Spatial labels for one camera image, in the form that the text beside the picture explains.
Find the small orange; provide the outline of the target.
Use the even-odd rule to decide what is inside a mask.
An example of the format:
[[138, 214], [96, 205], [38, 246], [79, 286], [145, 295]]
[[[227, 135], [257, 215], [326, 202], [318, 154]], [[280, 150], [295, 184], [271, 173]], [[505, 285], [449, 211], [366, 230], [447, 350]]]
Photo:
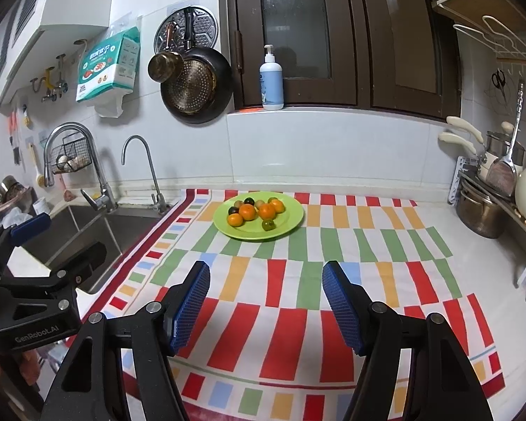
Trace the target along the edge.
[[285, 210], [286, 210], [286, 207], [285, 207], [284, 203], [283, 203], [282, 201], [280, 201], [280, 200], [278, 200], [278, 201], [273, 201], [273, 202], [270, 203], [270, 204], [271, 204], [271, 206], [272, 206], [273, 208], [275, 208], [275, 213], [276, 213], [276, 214], [282, 214], [282, 213], [284, 213]]
[[244, 219], [239, 213], [234, 213], [228, 215], [227, 222], [232, 227], [239, 227], [244, 223]]

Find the large orange with stem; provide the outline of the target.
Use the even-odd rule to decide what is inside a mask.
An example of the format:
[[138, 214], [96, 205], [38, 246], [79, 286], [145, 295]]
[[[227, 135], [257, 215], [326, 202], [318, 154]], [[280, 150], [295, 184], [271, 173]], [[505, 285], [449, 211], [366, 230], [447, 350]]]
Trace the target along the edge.
[[242, 204], [238, 213], [244, 221], [254, 221], [257, 218], [255, 207], [249, 203]]

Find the small orange back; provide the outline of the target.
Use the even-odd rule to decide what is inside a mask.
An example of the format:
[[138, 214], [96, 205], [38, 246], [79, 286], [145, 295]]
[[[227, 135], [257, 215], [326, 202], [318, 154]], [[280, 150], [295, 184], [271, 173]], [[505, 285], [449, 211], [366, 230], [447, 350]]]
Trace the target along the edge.
[[273, 202], [270, 203], [270, 204], [271, 204], [271, 206], [272, 206], [273, 208], [275, 208], [275, 213], [276, 213], [276, 214], [282, 214], [282, 213], [284, 213], [285, 210], [286, 210], [286, 207], [285, 207], [284, 203], [283, 203], [282, 201], [280, 201], [280, 200], [278, 200], [278, 201], [273, 201]]

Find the large chrome kitchen faucet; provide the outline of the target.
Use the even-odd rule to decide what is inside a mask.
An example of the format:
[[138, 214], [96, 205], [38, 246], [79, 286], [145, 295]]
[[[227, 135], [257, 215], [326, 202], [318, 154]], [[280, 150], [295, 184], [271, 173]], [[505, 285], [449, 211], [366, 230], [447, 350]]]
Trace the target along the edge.
[[[61, 146], [55, 146], [57, 138], [63, 133], [67, 133], [68, 136], [79, 134], [80, 138], [64, 142]], [[96, 172], [100, 193], [94, 198], [84, 189], [81, 189], [81, 197], [85, 198], [95, 211], [115, 211], [117, 208], [116, 198], [103, 172], [95, 139], [90, 130], [82, 123], [77, 122], [62, 123], [54, 128], [43, 149], [44, 185], [51, 187], [55, 184], [55, 175], [75, 173], [88, 165], [92, 165]]]

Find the steel sink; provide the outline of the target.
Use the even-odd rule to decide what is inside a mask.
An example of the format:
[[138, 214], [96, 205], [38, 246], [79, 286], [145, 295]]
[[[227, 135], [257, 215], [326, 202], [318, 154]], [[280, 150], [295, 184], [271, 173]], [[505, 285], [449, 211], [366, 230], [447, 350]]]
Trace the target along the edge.
[[104, 262], [80, 289], [98, 292], [116, 271], [116, 263], [160, 221], [158, 211], [120, 206], [111, 213], [95, 212], [90, 206], [68, 205], [53, 217], [50, 227], [24, 244], [23, 249], [50, 269], [87, 246], [99, 241], [106, 247]]

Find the colourful striped tablecloth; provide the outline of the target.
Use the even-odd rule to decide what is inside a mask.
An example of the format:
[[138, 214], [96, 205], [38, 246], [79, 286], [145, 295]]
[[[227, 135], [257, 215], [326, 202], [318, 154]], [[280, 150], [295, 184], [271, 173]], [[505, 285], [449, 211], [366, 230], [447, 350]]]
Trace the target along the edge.
[[412, 200], [295, 193], [301, 225], [249, 242], [219, 231], [231, 190], [189, 189], [116, 263], [85, 308], [131, 315], [163, 298], [202, 260], [207, 298], [188, 344], [171, 362], [193, 419], [339, 420], [361, 368], [345, 345], [321, 273], [329, 260], [372, 299], [403, 315], [438, 313], [457, 336], [486, 396], [505, 386], [476, 295], [459, 279], [455, 250]]

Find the steel cooking pot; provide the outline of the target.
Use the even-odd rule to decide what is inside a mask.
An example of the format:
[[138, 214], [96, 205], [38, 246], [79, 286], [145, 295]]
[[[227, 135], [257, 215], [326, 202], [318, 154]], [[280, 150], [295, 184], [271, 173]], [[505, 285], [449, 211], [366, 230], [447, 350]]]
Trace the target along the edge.
[[487, 239], [498, 239], [505, 232], [507, 214], [487, 194], [461, 178], [456, 212], [468, 229]]

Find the dish rack shelf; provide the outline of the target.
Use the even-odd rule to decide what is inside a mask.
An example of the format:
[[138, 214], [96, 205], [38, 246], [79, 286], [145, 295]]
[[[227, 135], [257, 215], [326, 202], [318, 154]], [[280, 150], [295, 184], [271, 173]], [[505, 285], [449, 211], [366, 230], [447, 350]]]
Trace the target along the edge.
[[[457, 157], [453, 178], [450, 184], [449, 195], [447, 196], [447, 202], [455, 208], [457, 201], [456, 196], [459, 190], [461, 178], [470, 181], [473, 185], [478, 187], [483, 193], [487, 194], [496, 204], [498, 204], [502, 210], [506, 212], [507, 221], [505, 232], [510, 231], [513, 234], [519, 232], [520, 237], [518, 240], [522, 248], [524, 248], [526, 251], [526, 219], [520, 214], [513, 200], [507, 200], [499, 196], [486, 183], [477, 177], [472, 158], [468, 158], [466, 156]], [[513, 284], [516, 288], [521, 287], [525, 283], [526, 261], [521, 264], [520, 268], [515, 269], [513, 274]]]

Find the metal spatula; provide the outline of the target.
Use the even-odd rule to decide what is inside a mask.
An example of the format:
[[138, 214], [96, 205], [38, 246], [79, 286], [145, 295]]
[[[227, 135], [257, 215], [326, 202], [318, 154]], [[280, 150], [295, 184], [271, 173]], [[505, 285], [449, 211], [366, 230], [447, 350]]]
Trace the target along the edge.
[[486, 175], [486, 183], [507, 198], [510, 198], [513, 195], [517, 182], [517, 170], [513, 162], [513, 151], [517, 142], [519, 126], [522, 118], [525, 88], [526, 81], [521, 77], [518, 82], [515, 123], [511, 134], [510, 146], [505, 155], [493, 162]]

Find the black frying pan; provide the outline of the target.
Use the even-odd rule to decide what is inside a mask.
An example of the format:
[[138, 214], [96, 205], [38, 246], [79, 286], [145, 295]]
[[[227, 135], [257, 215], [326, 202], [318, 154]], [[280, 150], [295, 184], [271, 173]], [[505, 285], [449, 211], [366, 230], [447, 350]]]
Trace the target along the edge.
[[196, 44], [193, 8], [187, 7], [184, 13], [183, 67], [175, 79], [161, 84], [160, 93], [165, 107], [176, 119], [198, 126], [223, 113], [232, 97], [234, 79], [232, 67], [221, 52]]

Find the green plate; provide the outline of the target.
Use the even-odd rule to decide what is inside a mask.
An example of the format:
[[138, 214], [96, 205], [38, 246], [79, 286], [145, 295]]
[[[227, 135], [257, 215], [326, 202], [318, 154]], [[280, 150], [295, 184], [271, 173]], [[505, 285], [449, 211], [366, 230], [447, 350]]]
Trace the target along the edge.
[[[239, 227], [232, 227], [227, 222], [228, 210], [234, 206], [235, 201], [243, 201], [245, 198], [253, 198], [256, 201], [262, 200], [268, 203], [268, 198], [275, 197], [282, 201], [286, 210], [282, 214], [276, 214], [274, 219], [276, 228], [271, 231], [265, 231], [262, 228], [262, 218], [258, 215], [258, 208], [255, 207], [257, 218], [254, 221], [244, 221]], [[263, 241], [273, 240], [288, 235], [295, 231], [302, 224], [305, 217], [305, 210], [301, 203], [294, 197], [269, 191], [255, 191], [243, 194], [232, 194], [227, 198], [213, 214], [213, 223], [218, 231], [224, 235], [242, 241]]]

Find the round metal steamer rack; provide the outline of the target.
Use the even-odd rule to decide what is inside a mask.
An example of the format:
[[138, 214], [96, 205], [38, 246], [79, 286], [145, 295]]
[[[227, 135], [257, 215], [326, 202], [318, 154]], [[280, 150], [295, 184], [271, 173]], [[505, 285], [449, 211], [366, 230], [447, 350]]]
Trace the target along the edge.
[[[186, 42], [187, 14], [191, 15], [193, 41]], [[213, 48], [218, 36], [212, 13], [199, 6], [178, 9], [160, 24], [154, 37], [154, 53], [160, 51], [185, 52], [190, 47]]]

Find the blue soap pump bottle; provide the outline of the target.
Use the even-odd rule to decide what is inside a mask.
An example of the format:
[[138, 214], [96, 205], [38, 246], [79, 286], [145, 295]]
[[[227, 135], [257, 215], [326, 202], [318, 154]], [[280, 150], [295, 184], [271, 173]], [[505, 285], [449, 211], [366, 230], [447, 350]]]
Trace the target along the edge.
[[260, 92], [264, 110], [284, 107], [283, 71], [275, 60], [274, 46], [264, 45], [264, 63], [259, 67]]

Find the cream handled pot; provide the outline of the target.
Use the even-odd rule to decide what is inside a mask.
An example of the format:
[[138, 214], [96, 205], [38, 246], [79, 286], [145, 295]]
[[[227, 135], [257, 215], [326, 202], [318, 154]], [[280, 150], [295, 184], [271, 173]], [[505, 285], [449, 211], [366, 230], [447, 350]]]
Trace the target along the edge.
[[512, 123], [503, 121], [501, 123], [502, 131], [487, 131], [482, 133], [478, 128], [473, 126], [468, 121], [456, 117], [447, 116], [446, 123], [453, 129], [459, 129], [469, 133], [474, 142], [466, 140], [453, 132], [442, 132], [438, 139], [441, 142], [453, 143], [453, 145], [462, 146], [477, 162], [477, 177], [486, 181], [486, 176], [499, 158], [502, 158], [508, 153], [514, 126]]

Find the black scissors on wall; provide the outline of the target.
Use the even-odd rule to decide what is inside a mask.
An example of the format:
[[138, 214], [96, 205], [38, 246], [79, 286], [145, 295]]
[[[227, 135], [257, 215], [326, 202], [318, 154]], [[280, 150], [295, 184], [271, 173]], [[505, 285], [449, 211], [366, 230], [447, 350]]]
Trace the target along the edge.
[[501, 92], [504, 101], [506, 101], [506, 75], [501, 69], [497, 68], [496, 71], [491, 74], [491, 83], [493, 87], [496, 87]]

